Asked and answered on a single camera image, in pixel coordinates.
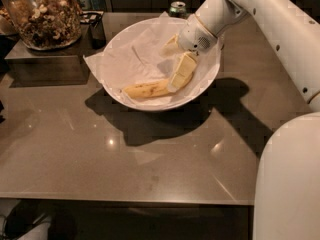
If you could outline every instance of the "floor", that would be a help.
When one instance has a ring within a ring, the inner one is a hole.
[[[245,206],[0,199],[0,240],[249,240],[251,225]]]

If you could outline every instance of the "countertop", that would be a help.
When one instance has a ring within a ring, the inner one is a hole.
[[[107,39],[155,17],[106,13]],[[222,66],[196,100],[161,113],[87,84],[0,82],[0,198],[253,205],[259,158],[285,122],[310,112],[249,17],[225,33]]]

